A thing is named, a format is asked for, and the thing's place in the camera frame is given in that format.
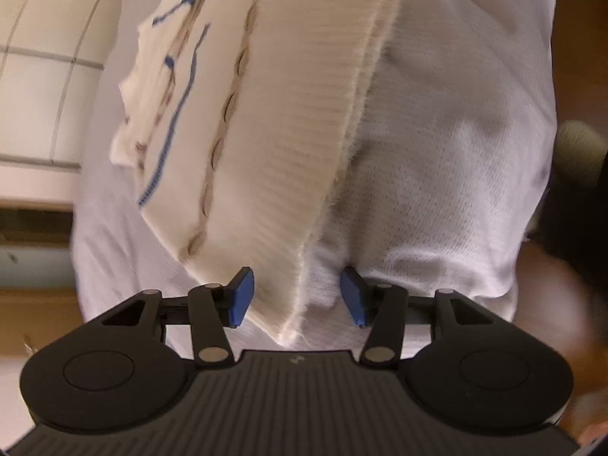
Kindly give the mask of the lavender bed sheet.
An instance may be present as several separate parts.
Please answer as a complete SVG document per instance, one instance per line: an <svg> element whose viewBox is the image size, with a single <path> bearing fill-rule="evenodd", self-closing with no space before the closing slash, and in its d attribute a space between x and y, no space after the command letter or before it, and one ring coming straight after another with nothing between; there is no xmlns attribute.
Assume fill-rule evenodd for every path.
<svg viewBox="0 0 608 456"><path fill-rule="evenodd" d="M142 218L131 168L110 158L120 84L140 24L161 0L123 0L85 141L72 254L82 315L131 295L185 295L201 282ZM451 288L505 320L515 265L547 184L556 136L550 36L556 0L400 0L374 68L345 173L305 253L304 311L288 345L249 320L242 349L350 350L365 331L339 289L346 267L412 295Z"/></svg>

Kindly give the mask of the cream knit sweater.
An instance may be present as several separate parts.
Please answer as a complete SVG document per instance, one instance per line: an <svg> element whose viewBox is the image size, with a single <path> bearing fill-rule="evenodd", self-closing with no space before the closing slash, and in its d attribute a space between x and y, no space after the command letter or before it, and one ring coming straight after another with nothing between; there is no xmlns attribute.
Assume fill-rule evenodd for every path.
<svg viewBox="0 0 608 456"><path fill-rule="evenodd" d="M278 344L298 334L305 253L399 3L161 0L139 26L110 158L193 278L252 268L247 316Z"/></svg>

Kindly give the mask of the white wardrobe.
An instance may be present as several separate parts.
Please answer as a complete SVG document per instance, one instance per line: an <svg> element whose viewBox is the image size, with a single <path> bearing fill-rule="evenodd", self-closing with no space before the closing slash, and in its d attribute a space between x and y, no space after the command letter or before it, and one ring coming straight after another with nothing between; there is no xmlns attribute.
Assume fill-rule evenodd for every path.
<svg viewBox="0 0 608 456"><path fill-rule="evenodd" d="M1 0L1 202L69 207L122 0Z"/></svg>

